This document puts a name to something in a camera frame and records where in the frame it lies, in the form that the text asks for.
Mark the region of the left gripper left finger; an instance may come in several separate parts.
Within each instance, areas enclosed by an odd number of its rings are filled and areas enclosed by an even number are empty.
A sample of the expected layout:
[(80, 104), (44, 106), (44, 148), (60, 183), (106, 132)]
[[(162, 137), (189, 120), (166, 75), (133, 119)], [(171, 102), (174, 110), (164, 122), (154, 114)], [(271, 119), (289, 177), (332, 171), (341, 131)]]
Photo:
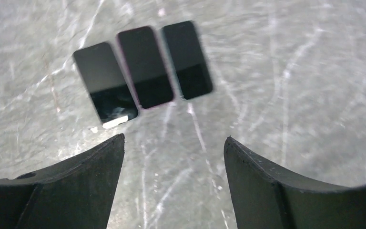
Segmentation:
[(125, 136), (15, 179), (0, 179), (0, 229), (104, 229), (124, 158)]

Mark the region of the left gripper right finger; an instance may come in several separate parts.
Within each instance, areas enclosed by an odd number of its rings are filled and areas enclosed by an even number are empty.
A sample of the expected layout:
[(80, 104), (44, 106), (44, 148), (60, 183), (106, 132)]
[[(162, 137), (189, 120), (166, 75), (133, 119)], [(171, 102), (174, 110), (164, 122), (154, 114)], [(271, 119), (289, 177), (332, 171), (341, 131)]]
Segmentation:
[(240, 229), (366, 229), (366, 185), (305, 177), (232, 137), (224, 144), (224, 162)]

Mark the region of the black phone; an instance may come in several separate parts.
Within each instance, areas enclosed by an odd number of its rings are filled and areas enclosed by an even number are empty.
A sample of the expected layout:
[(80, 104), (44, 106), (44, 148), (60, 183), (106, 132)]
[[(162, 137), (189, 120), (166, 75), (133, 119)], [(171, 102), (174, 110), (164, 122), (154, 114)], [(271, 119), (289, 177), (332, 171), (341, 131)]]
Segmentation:
[(149, 109), (172, 101), (173, 89), (153, 29), (122, 31), (117, 40), (140, 106)]
[(102, 125), (111, 128), (138, 116), (138, 107), (108, 42), (79, 49), (72, 56)]

